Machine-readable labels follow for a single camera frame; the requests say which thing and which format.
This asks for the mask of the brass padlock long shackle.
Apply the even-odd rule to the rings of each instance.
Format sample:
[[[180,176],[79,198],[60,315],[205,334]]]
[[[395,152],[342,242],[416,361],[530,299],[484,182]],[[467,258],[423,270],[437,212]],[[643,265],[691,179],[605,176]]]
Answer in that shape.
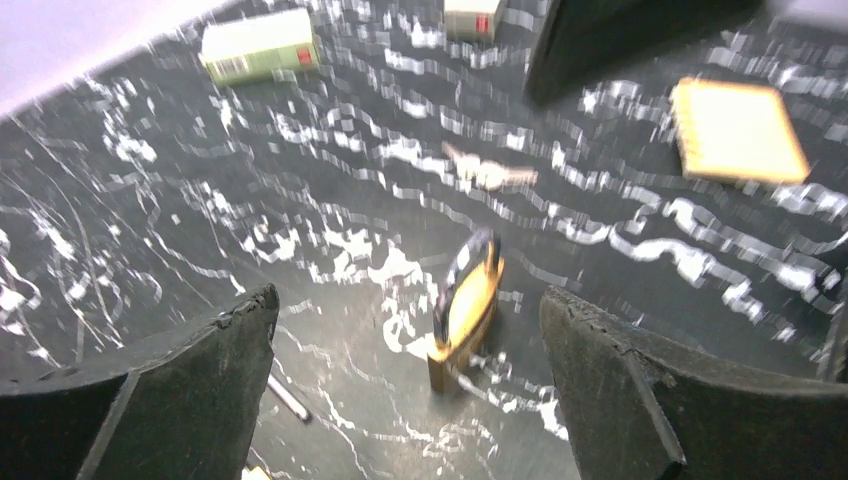
[[[308,408],[274,375],[268,377],[267,387],[301,422],[311,421]],[[241,480],[271,480],[271,476],[264,467],[248,463],[242,469]]]

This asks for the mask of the orange spiral notebook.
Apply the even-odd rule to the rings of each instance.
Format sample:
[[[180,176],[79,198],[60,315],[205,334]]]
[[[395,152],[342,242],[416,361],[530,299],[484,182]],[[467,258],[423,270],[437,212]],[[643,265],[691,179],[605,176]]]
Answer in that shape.
[[[670,102],[684,176],[798,185],[810,174],[776,89],[684,77]]]

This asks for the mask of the white red small box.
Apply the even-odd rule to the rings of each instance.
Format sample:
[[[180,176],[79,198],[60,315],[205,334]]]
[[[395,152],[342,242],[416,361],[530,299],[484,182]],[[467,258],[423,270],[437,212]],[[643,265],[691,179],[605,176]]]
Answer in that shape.
[[[444,0],[446,39],[492,43],[506,4],[505,0]]]

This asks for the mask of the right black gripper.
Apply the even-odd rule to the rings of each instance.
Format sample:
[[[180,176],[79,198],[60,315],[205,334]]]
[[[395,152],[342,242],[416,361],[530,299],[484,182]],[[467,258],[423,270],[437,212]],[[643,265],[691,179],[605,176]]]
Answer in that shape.
[[[738,25],[760,1],[552,1],[525,77],[533,106],[551,106],[614,68]]]

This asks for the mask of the brass padlock centre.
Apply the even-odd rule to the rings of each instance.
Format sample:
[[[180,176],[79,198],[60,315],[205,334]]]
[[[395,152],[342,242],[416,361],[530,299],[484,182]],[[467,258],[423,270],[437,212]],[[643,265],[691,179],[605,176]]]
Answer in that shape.
[[[504,273],[500,236],[475,230],[449,264],[432,307],[433,343],[427,351],[431,389],[452,388],[487,335]]]

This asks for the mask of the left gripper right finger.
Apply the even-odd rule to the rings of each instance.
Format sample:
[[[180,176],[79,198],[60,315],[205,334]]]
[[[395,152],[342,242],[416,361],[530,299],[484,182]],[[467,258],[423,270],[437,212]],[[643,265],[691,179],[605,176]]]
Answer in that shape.
[[[542,337],[584,479],[843,479],[847,316],[814,379],[724,360],[557,286]]]

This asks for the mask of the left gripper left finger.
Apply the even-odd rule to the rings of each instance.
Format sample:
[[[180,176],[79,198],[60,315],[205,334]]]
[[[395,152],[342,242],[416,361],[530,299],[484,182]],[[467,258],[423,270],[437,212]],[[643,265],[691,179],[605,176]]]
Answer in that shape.
[[[274,357],[266,284],[170,330],[1,384],[5,479],[237,479]]]

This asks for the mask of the white green small box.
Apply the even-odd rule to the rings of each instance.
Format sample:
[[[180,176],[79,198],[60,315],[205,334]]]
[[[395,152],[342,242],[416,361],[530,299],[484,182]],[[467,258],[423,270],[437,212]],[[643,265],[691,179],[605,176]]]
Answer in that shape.
[[[198,59],[218,86],[319,65],[310,13],[295,8],[206,26]]]

